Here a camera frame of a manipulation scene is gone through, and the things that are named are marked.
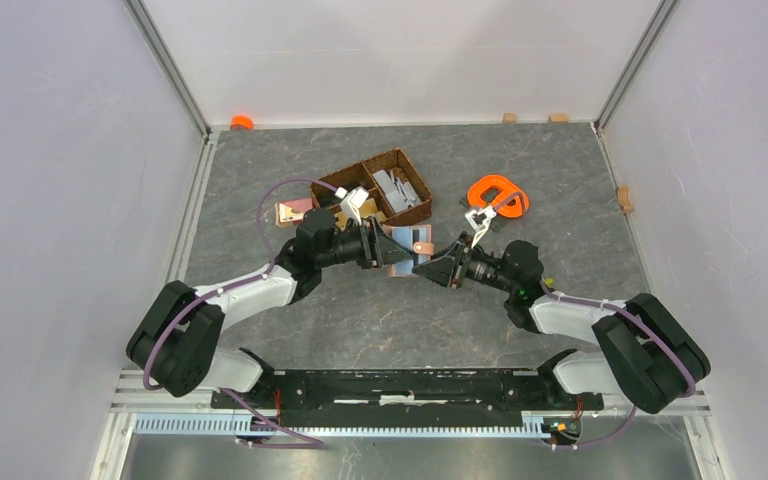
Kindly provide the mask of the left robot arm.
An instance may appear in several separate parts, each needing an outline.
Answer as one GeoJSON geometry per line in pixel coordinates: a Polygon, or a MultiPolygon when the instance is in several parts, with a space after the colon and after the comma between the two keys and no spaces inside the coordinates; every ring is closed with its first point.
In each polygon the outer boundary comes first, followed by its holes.
{"type": "Polygon", "coordinates": [[[241,348],[220,348],[221,335],[245,319],[304,299],[326,267],[382,268],[411,256],[374,217],[339,228],[332,212],[312,209],[259,270],[208,286],[167,283],[132,334],[126,356],[142,369],[148,390],[183,397],[198,387],[230,389],[248,406],[262,407],[274,394],[266,365],[241,348]]]}

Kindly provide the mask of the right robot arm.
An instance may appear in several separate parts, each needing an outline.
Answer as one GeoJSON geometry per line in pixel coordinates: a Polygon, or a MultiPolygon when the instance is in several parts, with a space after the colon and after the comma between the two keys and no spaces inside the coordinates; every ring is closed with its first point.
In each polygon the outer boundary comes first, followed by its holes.
{"type": "Polygon", "coordinates": [[[707,355],[656,296],[595,300],[567,295],[549,287],[538,248],[530,242],[515,240],[495,256],[462,234],[413,272],[445,288],[472,280],[503,291],[503,306],[517,328],[598,346],[596,352],[573,351],[549,364],[537,392],[551,408],[566,406],[578,394],[614,394],[656,414],[693,395],[711,372],[707,355]]]}

